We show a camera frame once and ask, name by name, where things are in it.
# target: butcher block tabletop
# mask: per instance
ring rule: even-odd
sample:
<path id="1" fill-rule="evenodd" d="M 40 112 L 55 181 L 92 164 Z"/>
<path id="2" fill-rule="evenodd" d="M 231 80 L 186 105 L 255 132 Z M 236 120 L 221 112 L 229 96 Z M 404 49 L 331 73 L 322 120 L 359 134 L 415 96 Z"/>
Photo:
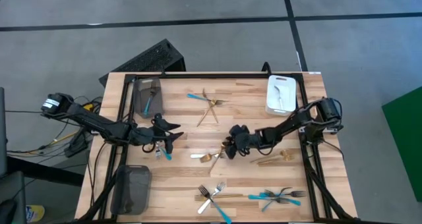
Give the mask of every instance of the butcher block tabletop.
<path id="1" fill-rule="evenodd" d="M 110 73 L 104 93 L 100 115 L 115 121 L 124 84 L 125 73 Z M 309 102 L 326 97 L 324 82 L 319 72 L 303 73 L 305 89 Z M 270 115 L 265 111 L 267 78 L 174 78 L 160 79 L 164 107 L 164 119 L 169 123 L 181 126 L 172 132 L 184 132 L 174 143 L 172 160 L 163 156 L 156 159 L 155 153 L 146 154 L 141 146 L 129 146 L 127 165 L 145 165 L 152 173 L 148 209 L 141 215 L 119 215 L 118 222 L 224 222 L 214 206 L 209 206 L 204 213 L 198 214 L 198 208 L 203 201 L 195 201 L 194 196 L 200 194 L 198 186 L 204 185 L 210 192 L 220 182 L 227 186 L 220 194 L 242 194 L 234 198 L 218 198 L 216 202 L 233 222 L 287 222 L 313 221 L 309 197 L 295 198 L 301 202 L 294 204 L 273 203 L 265 212 L 261 209 L 266 200 L 249 200 L 248 195 L 258 195 L 264 190 L 279 192 L 283 187 L 290 190 L 307 191 L 305 170 L 303 167 L 299 138 L 297 132 L 292 132 L 274 147 L 273 154 L 287 150 L 291 160 L 281 158 L 268 163 L 251 163 L 262 158 L 255 149 L 245 157 L 237 154 L 230 160 L 220 158 L 210 170 L 212 162 L 201 163 L 199 159 L 191 158 L 191 154 L 214 154 L 220 150 L 225 137 L 234 125 L 247 125 L 250 131 L 257 128 L 276 126 L 286 117 Z M 132 94 L 132 84 L 128 89 L 125 102 L 127 114 Z M 222 105 L 214 107 L 218 118 L 216 122 L 212 113 L 205 116 L 203 122 L 196 126 L 208 104 L 206 101 L 188 98 L 187 94 L 202 96 L 205 89 L 209 98 L 226 100 Z M 299 85 L 297 99 L 302 104 Z M 150 119 L 143 119 L 135 113 L 134 119 L 138 126 L 151 126 Z M 324 135 L 326 141 L 339 147 L 337 136 Z M 104 140 L 94 138 L 90 151 L 90 170 L 94 170 L 94 162 Z M 104 187 L 111 145 L 106 144 L 98 156 L 94 195 L 98 197 Z M 351 216 L 356 217 L 355 204 L 351 195 L 349 181 L 342 155 L 330 146 L 319 146 L 321 163 L 324 170 L 326 186 L 338 203 Z M 119 161 L 117 153 L 115 169 Z M 320 192 L 316 188 L 316 198 L 320 216 L 324 217 Z M 90 176 L 88 169 L 80 193 L 75 218 L 81 217 L 90 207 L 91 197 Z M 112 195 L 109 195 L 105 217 L 110 217 L 109 205 Z"/>

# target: gray floor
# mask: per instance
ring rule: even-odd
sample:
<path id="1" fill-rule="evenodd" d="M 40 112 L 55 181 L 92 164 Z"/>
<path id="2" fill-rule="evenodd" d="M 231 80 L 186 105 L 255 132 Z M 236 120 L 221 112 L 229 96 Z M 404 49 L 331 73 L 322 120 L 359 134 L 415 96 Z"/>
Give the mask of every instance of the gray floor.
<path id="1" fill-rule="evenodd" d="M 297 16 L 407 13 L 422 0 L 291 0 Z M 285 16 L 284 0 L 0 0 L 0 27 Z M 382 114 L 381 105 L 422 85 L 421 18 L 298 22 L 308 68 L 321 71 L 328 95 L 344 108 L 339 133 L 360 218 L 418 223 L 422 204 Z M 0 32 L 0 86 L 8 109 L 38 110 L 48 93 L 94 98 L 97 78 L 167 38 L 189 71 L 299 70 L 288 22 L 203 24 L 89 30 Z M 46 144 L 61 123 L 35 114 L 7 114 L 8 149 Z M 32 158 L 41 161 L 45 158 Z M 86 162 L 55 157 L 46 165 Z M 84 167 L 75 167 L 83 173 Z M 44 192 L 34 192 L 43 188 Z M 78 189 L 36 181 L 31 204 L 47 207 L 44 223 L 71 219 Z M 66 196 L 69 205 L 60 206 Z"/>

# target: white container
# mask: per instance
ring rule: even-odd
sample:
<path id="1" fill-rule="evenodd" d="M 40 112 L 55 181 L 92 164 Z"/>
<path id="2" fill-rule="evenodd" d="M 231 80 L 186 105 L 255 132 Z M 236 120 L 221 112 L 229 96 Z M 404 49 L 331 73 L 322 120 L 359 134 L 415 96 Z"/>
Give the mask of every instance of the white container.
<path id="1" fill-rule="evenodd" d="M 270 76 L 266 89 L 265 111 L 288 116 L 296 109 L 296 80 L 285 76 Z"/>

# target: green panel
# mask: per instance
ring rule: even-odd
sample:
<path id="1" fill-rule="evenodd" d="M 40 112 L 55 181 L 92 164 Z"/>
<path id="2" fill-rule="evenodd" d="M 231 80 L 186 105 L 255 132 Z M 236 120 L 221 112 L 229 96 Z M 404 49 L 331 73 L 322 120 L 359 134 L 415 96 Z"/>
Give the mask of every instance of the green panel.
<path id="1" fill-rule="evenodd" d="M 411 186 L 422 202 L 422 87 L 382 106 Z"/>

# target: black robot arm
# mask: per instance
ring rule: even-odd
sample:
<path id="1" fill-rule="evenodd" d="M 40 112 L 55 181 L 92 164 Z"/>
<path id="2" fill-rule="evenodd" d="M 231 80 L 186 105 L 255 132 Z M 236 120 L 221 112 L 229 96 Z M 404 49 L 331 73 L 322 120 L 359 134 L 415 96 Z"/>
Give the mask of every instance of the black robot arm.
<path id="1" fill-rule="evenodd" d="M 141 146 L 164 141 L 166 152 L 171 154 L 173 141 L 183 134 L 183 132 L 176 134 L 170 132 L 170 130 L 178 128 L 180 125 L 168 123 L 162 118 L 161 114 L 154 116 L 151 120 L 152 126 L 150 128 L 138 128 L 136 123 L 113 122 L 88 111 L 80 104 L 75 103 L 70 95 L 62 93 L 49 94 L 41 110 L 44 117 L 58 121 L 70 119 L 90 130 L 99 132 L 106 142 L 117 146 L 125 144 Z"/>
<path id="2" fill-rule="evenodd" d="M 275 127 L 256 129 L 254 134 L 249 134 L 249 129 L 243 125 L 235 125 L 230 129 L 230 136 L 223 144 L 226 146 L 226 154 L 230 159 L 235 157 L 236 152 L 245 156 L 250 148 L 256 148 L 261 152 L 263 149 L 273 148 L 281 142 L 283 137 L 303 127 L 310 142 L 322 137 L 322 131 L 326 128 L 342 128 L 341 115 L 338 113 L 334 99 L 322 98 L 296 109 L 281 124 Z M 311 117 L 311 109 L 316 107 L 317 116 Z"/>

